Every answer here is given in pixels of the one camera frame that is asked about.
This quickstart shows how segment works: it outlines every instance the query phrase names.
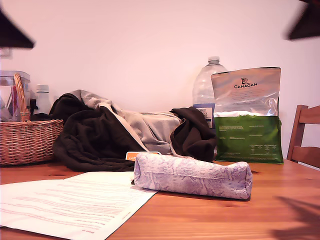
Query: wicker basket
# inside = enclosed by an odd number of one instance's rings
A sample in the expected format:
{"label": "wicker basket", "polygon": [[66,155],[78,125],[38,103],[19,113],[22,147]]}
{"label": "wicker basket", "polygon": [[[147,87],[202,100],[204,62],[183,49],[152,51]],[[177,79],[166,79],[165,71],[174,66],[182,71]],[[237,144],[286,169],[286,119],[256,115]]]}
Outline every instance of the wicker basket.
{"label": "wicker basket", "polygon": [[29,121],[19,74],[14,75],[22,122],[0,122],[0,165],[21,165],[53,158],[53,143],[63,120]]}

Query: paper sheet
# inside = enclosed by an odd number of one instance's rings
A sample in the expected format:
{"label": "paper sheet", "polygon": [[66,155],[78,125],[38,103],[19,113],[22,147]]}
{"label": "paper sheet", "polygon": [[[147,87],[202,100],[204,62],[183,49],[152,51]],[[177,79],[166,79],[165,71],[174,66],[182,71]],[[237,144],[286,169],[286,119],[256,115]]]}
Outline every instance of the paper sheet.
{"label": "paper sheet", "polygon": [[133,172],[88,172],[1,185],[0,224],[66,239],[104,240],[157,192],[131,185],[132,179]]}

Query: pet food bag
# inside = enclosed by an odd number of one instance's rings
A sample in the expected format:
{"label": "pet food bag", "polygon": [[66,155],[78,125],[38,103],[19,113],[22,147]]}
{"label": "pet food bag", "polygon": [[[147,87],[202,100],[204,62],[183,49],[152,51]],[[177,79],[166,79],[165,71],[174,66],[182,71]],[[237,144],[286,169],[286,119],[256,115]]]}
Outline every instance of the pet food bag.
{"label": "pet food bag", "polygon": [[279,67],[211,76],[218,161],[284,162],[279,120]]}

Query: wooden table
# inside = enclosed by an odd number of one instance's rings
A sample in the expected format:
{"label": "wooden table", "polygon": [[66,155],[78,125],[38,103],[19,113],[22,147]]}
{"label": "wooden table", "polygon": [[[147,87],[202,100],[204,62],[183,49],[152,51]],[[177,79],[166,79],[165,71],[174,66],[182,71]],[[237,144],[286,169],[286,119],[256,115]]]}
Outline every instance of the wooden table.
{"label": "wooden table", "polygon": [[[319,240],[320,171],[288,160],[250,167],[249,201],[158,192],[108,240]],[[2,167],[1,184],[77,174],[59,163]],[[1,240],[61,239],[7,227],[0,234]]]}

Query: white bottle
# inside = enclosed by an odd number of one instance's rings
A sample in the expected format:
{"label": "white bottle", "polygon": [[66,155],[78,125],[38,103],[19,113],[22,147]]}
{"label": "white bottle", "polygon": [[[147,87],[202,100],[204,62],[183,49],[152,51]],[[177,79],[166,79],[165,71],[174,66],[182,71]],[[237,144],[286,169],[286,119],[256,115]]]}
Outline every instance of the white bottle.
{"label": "white bottle", "polygon": [[210,56],[208,65],[200,71],[196,77],[192,91],[192,104],[201,111],[209,125],[209,128],[216,129],[214,123],[215,95],[212,87],[211,75],[227,72],[224,66],[219,64],[218,56]]}
{"label": "white bottle", "polygon": [[44,113],[49,114],[51,103],[49,101],[49,86],[37,85],[36,87],[36,106],[38,109],[34,110],[34,114]]}

